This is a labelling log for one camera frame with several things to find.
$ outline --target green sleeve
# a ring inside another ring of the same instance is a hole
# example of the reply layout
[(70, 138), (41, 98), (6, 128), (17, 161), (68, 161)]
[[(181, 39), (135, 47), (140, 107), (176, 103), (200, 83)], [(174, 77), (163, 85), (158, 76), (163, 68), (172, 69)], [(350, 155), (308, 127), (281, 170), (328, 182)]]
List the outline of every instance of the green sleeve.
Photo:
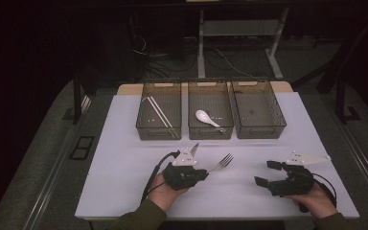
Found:
[(166, 213), (149, 199), (136, 211), (118, 218), (108, 230), (156, 230), (166, 219)]
[(352, 226), (340, 213), (315, 219), (314, 224), (318, 230), (353, 230)]

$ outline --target dark background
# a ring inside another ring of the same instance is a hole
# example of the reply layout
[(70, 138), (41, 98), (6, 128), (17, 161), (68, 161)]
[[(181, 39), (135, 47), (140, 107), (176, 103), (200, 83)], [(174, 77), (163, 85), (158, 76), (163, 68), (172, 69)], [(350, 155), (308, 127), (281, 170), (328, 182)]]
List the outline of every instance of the dark background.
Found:
[[(57, 6), (52, 1), (0, 3), (0, 199), (47, 110), (75, 73), (82, 75), (88, 94), (140, 78), (130, 51), (133, 39), (127, 24), (134, 11), (64, 12)], [(177, 47), (183, 44), (184, 35), (197, 28), (196, 11), (152, 10), (138, 15), (142, 35), (155, 44), (166, 42), (167, 37), (172, 47)], [(304, 5), (290, 9), (284, 36), (343, 38), (355, 35), (367, 21), (368, 1)], [(171, 27), (174, 30), (160, 34)], [(179, 58), (180, 50), (172, 52)], [(368, 35), (341, 74), (346, 82), (360, 88), (368, 103)]]

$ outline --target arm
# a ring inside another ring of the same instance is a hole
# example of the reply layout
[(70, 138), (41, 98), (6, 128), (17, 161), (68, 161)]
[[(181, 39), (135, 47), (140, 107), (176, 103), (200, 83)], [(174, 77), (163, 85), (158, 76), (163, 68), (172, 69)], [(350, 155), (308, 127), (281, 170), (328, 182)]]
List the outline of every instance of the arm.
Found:
[(304, 204), (310, 210), (318, 230), (353, 229), (342, 214), (337, 212), (327, 194), (316, 183), (312, 190), (305, 195), (287, 195), (286, 197)]
[(164, 183), (164, 177), (158, 174), (150, 186), (148, 198), (140, 204), (136, 211), (124, 214), (108, 228), (109, 230), (149, 230), (157, 229), (166, 219), (166, 212), (174, 201), (188, 191), (172, 189)]

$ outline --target spoon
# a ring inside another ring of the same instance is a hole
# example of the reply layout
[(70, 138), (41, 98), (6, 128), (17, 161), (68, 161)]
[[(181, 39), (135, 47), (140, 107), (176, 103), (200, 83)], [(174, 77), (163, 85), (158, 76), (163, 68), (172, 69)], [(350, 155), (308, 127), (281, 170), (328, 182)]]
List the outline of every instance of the spoon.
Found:
[(198, 110), (195, 113), (195, 115), (199, 119), (200, 122), (210, 124), (214, 127), (220, 127), (217, 123), (211, 120), (211, 118), (208, 116), (208, 114), (204, 110)]

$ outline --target plastic storage bin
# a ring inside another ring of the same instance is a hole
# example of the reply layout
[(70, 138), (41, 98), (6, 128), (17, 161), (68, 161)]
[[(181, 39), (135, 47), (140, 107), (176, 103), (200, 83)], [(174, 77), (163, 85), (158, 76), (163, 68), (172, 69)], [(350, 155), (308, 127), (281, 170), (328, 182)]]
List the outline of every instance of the plastic storage bin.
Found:
[(287, 123), (269, 81), (231, 79), (230, 95), (239, 139), (280, 137)]
[(136, 121), (141, 140), (181, 139), (181, 82), (148, 80)]
[[(205, 111), (219, 127), (200, 122), (198, 110)], [(191, 140), (228, 140), (234, 122), (226, 80), (194, 79), (188, 82), (188, 126)]]

